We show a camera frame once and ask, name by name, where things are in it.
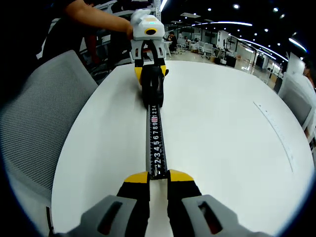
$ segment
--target black shirt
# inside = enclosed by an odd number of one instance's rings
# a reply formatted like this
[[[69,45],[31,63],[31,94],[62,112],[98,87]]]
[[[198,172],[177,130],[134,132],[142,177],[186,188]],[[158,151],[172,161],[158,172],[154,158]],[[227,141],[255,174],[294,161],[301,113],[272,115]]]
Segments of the black shirt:
[[[26,78],[39,65],[36,54],[47,36],[51,21],[63,15],[74,0],[16,0],[4,7],[3,75],[0,79],[0,106],[16,95]]]
[[[170,38],[172,41],[171,46],[175,48],[177,46],[177,43],[178,43],[177,38],[176,38],[176,36],[170,36]]]

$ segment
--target white round table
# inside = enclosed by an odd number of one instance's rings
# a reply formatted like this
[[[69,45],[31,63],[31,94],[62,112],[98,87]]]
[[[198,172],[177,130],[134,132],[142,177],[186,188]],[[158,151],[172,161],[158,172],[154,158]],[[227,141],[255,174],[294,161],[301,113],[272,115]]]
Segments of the white round table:
[[[241,225],[275,235],[304,199],[314,166],[292,112],[253,75],[212,64],[167,61],[161,109],[169,169],[191,175],[202,194],[234,211]],[[285,149],[260,104],[278,124]],[[117,67],[77,117],[52,191],[56,232],[67,232],[126,177],[145,171],[146,109],[134,65]]]

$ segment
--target chair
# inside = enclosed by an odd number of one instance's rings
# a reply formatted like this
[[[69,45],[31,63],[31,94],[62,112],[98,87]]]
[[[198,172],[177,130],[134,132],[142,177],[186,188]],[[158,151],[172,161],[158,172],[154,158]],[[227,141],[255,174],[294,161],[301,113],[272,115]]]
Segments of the chair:
[[[306,88],[290,74],[284,73],[278,95],[292,111],[302,129],[305,130],[315,112],[313,98],[308,95]]]
[[[202,54],[204,52],[204,44],[202,41],[198,42],[198,53]]]
[[[96,82],[74,51],[37,68],[0,113],[0,147],[15,189],[46,206],[67,135]]]
[[[182,54],[185,52],[186,52],[186,48],[182,44],[178,43],[176,47],[176,53]]]
[[[211,43],[205,43],[202,58],[206,57],[206,58],[210,59],[212,54],[213,54],[213,45]]]

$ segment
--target person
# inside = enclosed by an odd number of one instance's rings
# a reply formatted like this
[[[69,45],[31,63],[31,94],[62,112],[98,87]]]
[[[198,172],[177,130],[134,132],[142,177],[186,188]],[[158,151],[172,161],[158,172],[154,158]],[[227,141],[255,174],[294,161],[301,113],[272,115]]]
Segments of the person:
[[[170,31],[169,36],[168,36],[168,41],[172,41],[171,45],[169,46],[170,52],[174,52],[177,47],[177,38],[174,35],[173,31]]]
[[[96,0],[84,0],[84,2],[92,7],[96,5]],[[82,63],[86,65],[84,58],[80,55],[80,46],[82,38],[84,38],[87,51],[90,53],[92,61],[95,64],[99,64],[101,60],[96,53],[97,30],[97,28],[88,27],[75,22],[67,16],[62,17],[56,22],[46,38],[42,56],[43,61],[46,62],[57,55],[73,50]]]
[[[305,64],[303,75],[308,78],[308,80],[311,82],[313,88],[315,89],[316,85],[316,70],[314,68],[314,65],[312,62],[307,62]]]
[[[2,73],[6,76],[0,79],[0,107],[19,93],[28,76],[39,66],[36,55],[41,52],[54,18],[67,16],[80,24],[124,32],[129,39],[133,37],[129,21],[91,7],[83,0],[17,0],[14,7],[5,9],[11,19],[2,27],[2,35],[6,36],[2,41],[6,56]]]
[[[184,36],[184,40],[186,41],[186,48],[189,49],[189,40],[187,36]]]

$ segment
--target tape measure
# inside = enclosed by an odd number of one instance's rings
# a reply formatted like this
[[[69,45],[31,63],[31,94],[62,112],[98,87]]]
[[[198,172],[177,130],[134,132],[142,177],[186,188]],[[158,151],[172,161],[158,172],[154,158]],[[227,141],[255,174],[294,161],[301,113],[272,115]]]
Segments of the tape measure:
[[[159,105],[147,109],[147,166],[151,179],[165,178],[168,171]]]

